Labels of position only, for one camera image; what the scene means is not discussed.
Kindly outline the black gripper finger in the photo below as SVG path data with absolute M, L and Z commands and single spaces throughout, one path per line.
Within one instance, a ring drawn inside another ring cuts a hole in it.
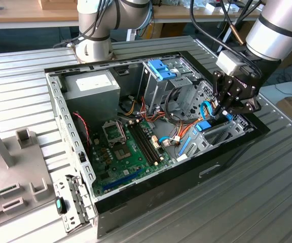
M 260 111 L 262 106 L 257 101 L 256 97 L 247 100 L 234 100 L 231 105 L 225 108 L 225 111 L 232 115 L 248 114 Z
M 225 76 L 220 71 L 214 71 L 212 75 L 213 94 L 217 102 L 213 115 L 221 113 L 223 110 L 229 111 L 230 107 L 235 103 L 235 92 L 232 92 L 234 84 L 230 76 Z

